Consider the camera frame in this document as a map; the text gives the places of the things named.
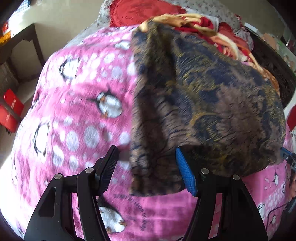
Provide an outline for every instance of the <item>pink penguin blanket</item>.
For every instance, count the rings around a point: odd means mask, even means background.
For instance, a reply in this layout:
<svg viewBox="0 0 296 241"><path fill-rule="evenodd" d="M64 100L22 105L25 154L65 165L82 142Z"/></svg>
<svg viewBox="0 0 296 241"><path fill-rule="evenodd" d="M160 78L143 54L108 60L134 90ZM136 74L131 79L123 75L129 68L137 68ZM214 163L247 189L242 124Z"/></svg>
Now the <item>pink penguin blanket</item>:
<svg viewBox="0 0 296 241"><path fill-rule="evenodd" d="M121 150L120 161L104 193L106 205L100 206L110 239L175 241L185 234L197 201L187 190L165 196L129 195L128 151L137 78L130 49L134 28L102 28L79 46L54 53L45 64L12 151L12 181L19 196L15 223L22 234L52 177L93 166L111 145ZM284 147L292 151L288 127ZM290 168L283 162L243 179L269 238L283 208L272 210L287 202L289 178ZM76 233L83 238L75 194L73 210ZM220 211L217 196L210 237L217 234Z"/></svg>

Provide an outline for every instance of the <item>dark floral blanket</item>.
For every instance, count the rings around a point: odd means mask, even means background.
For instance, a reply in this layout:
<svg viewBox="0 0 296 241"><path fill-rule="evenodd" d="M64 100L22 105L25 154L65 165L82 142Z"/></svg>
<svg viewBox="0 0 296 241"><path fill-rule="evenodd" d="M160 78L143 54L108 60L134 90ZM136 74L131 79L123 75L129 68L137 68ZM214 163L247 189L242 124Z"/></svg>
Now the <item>dark floral blanket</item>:
<svg viewBox="0 0 296 241"><path fill-rule="evenodd" d="M184 189L175 150L202 167L246 176L278 164L285 137L280 97L253 68L198 36L149 22L131 46L139 77L133 104L134 195Z"/></svg>

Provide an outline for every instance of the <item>silver screw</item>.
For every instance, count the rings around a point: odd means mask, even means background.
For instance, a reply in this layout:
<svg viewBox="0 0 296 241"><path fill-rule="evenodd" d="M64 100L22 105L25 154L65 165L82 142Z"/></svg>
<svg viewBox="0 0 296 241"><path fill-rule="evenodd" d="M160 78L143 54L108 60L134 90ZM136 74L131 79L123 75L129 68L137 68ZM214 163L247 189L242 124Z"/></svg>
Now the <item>silver screw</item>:
<svg viewBox="0 0 296 241"><path fill-rule="evenodd" d="M54 179L59 180L59 179L61 179L61 177L62 177L62 174L58 173L54 176Z"/></svg>
<svg viewBox="0 0 296 241"><path fill-rule="evenodd" d="M88 167L85 169L86 173L92 173L94 171L94 169L92 167Z"/></svg>
<svg viewBox="0 0 296 241"><path fill-rule="evenodd" d="M236 180L236 181L238 181L240 178L239 178L239 175L236 175L236 174L234 174L233 176L232 176L232 178L234 179L234 180Z"/></svg>
<svg viewBox="0 0 296 241"><path fill-rule="evenodd" d="M202 169L201 169L201 172L202 172L203 174L208 174L210 171L209 171L208 169L206 169L206 168L202 168Z"/></svg>

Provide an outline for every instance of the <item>floor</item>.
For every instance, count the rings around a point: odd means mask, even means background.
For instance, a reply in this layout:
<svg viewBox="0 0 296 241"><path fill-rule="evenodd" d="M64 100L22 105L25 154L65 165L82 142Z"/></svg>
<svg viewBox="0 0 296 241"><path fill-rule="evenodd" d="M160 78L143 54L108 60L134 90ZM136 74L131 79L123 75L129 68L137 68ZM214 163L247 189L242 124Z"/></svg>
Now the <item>floor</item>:
<svg viewBox="0 0 296 241"><path fill-rule="evenodd" d="M242 16L243 22L248 22L258 28L261 33L272 33L281 36L284 24L279 19L274 8L267 0L220 0L234 13ZM99 14L103 0L32 0L31 6L22 14L14 16L10 27L14 34L31 23L35 23L37 36L45 59L55 51L63 48L68 41L93 23ZM21 78L28 77L38 71L41 66L37 59L33 44L22 41L12 53L12 61ZM29 109L37 80L22 85L18 97ZM14 134L8 136L4 128L0 129L0 167L9 155Z"/></svg>

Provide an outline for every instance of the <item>blue gripper pad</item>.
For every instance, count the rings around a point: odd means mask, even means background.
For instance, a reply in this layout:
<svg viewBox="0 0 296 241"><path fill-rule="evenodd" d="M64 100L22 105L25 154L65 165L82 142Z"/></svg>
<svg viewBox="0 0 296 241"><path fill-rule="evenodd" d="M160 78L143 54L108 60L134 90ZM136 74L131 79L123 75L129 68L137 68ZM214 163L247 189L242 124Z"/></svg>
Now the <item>blue gripper pad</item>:
<svg viewBox="0 0 296 241"><path fill-rule="evenodd" d="M190 167L187 164L186 159L184 158L181 149L178 147L176 149L176 161L181 172L183 181L187 188L187 191L191 193L192 196L197 196L197 187L196 187L196 180L193 172L191 171Z"/></svg>

